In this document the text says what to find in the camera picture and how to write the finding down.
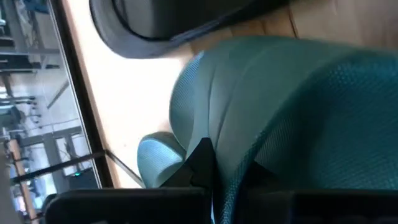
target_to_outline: teal fabric upholstery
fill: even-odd
[[[205,52],[194,73],[183,148],[188,157],[201,138],[212,140],[218,223],[231,223],[254,161],[283,189],[398,189],[397,54],[241,37]]]

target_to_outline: teal seat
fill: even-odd
[[[182,72],[170,124],[166,141],[139,145],[144,183],[161,185],[210,138],[222,184],[218,223],[231,223],[253,162],[284,190],[396,190],[398,57],[311,40],[230,39]]]

